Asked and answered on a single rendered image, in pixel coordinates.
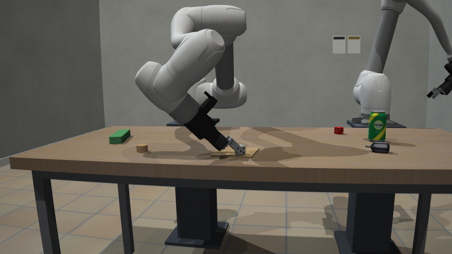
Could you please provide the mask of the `tan mat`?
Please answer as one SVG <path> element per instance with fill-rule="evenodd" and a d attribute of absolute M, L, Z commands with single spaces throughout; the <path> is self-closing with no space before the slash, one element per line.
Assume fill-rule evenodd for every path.
<path fill-rule="evenodd" d="M 238 157 L 238 158 L 253 158 L 253 156 L 258 152 L 260 148 L 251 148 L 246 147 L 246 154 L 245 155 L 236 155 L 235 151 L 232 147 L 226 147 L 224 150 L 221 151 L 215 151 L 210 156 L 216 156 L 216 157 Z"/>

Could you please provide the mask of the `red die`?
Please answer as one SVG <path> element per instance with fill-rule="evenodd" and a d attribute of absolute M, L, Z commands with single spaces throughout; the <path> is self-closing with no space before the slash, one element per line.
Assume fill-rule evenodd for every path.
<path fill-rule="evenodd" d="M 343 127 L 335 127 L 334 133 L 335 134 L 343 134 L 344 128 Z"/>

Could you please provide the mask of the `green soda can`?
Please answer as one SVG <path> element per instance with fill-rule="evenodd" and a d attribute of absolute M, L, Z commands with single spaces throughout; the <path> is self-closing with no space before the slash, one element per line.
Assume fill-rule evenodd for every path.
<path fill-rule="evenodd" d="M 383 142 L 386 137 L 386 114 L 382 110 L 372 110 L 369 114 L 369 134 L 371 142 Z"/>

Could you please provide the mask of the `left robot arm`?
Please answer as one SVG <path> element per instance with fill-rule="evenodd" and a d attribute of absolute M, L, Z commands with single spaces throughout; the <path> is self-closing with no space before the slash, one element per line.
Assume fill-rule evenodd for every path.
<path fill-rule="evenodd" d="M 353 89 L 353 97 L 361 106 L 361 115 L 352 117 L 352 122 L 369 125 L 372 110 L 386 114 L 386 125 L 395 126 L 390 120 L 391 85 L 383 74 L 399 14 L 406 3 L 422 13 L 431 23 L 436 37 L 447 53 L 448 64 L 452 61 L 452 43 L 448 38 L 443 21 L 430 0 L 381 0 L 382 14 L 375 35 L 366 70 L 362 71 Z"/>

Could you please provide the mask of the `tan short cylinder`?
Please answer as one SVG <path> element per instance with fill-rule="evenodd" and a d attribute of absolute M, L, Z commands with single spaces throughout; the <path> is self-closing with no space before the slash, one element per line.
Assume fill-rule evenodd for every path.
<path fill-rule="evenodd" d="M 148 145 L 147 144 L 138 144 L 137 145 L 137 152 L 138 153 L 148 152 Z"/>

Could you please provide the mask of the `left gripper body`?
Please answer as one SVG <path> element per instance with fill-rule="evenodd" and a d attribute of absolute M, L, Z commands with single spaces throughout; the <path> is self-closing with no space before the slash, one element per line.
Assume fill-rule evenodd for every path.
<path fill-rule="evenodd" d="M 448 95 L 450 92 L 451 92 L 451 90 L 452 90 L 452 65 L 451 65 L 451 63 L 452 63 L 452 61 L 449 63 L 449 64 L 446 64 L 444 67 L 445 67 L 445 69 L 448 71 L 448 73 L 450 73 L 449 74 L 449 76 L 445 79 L 445 82 L 443 82 L 443 84 L 442 85 L 440 85 L 438 88 L 437 88 L 437 90 L 439 89 L 439 88 L 441 88 L 443 91 L 444 91 L 444 93 L 445 93 L 445 95 Z"/>

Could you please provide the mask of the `green rounded box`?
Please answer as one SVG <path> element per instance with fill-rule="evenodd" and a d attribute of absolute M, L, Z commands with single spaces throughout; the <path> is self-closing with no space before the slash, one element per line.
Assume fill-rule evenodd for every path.
<path fill-rule="evenodd" d="M 114 134 L 109 136 L 110 144 L 122 144 L 130 136 L 130 129 L 119 129 Z"/>

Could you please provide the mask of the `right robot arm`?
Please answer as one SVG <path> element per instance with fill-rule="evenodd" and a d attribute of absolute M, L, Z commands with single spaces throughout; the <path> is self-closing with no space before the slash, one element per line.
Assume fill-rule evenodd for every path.
<path fill-rule="evenodd" d="M 246 31 L 245 12 L 232 5 L 184 7 L 171 21 L 174 55 L 165 65 L 149 61 L 135 82 L 159 109 L 170 114 L 190 94 L 199 106 L 213 96 L 213 108 L 237 108 L 247 88 L 234 77 L 233 42 Z M 181 34 L 181 35 L 180 35 Z M 213 83 L 204 78 L 215 68 Z"/>

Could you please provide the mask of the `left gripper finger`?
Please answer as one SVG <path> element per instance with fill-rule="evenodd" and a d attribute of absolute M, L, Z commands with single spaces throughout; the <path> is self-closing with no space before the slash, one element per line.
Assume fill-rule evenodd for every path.
<path fill-rule="evenodd" d="M 445 95 L 444 91 L 439 88 L 431 97 L 435 99 L 441 92 Z"/>
<path fill-rule="evenodd" d="M 434 88 L 427 94 L 427 97 L 430 98 L 436 91 L 437 91 L 437 89 L 434 87 Z"/>

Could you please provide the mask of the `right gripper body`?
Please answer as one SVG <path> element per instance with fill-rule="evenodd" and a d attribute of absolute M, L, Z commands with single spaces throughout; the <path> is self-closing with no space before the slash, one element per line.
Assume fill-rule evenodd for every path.
<path fill-rule="evenodd" d="M 169 116 L 181 125 L 184 124 L 199 140 L 204 138 L 218 151 L 221 151 L 229 140 L 216 129 L 216 122 L 207 114 L 216 105 L 217 100 L 206 91 L 204 94 L 208 98 L 201 106 L 190 94 L 187 94 L 182 103 Z"/>

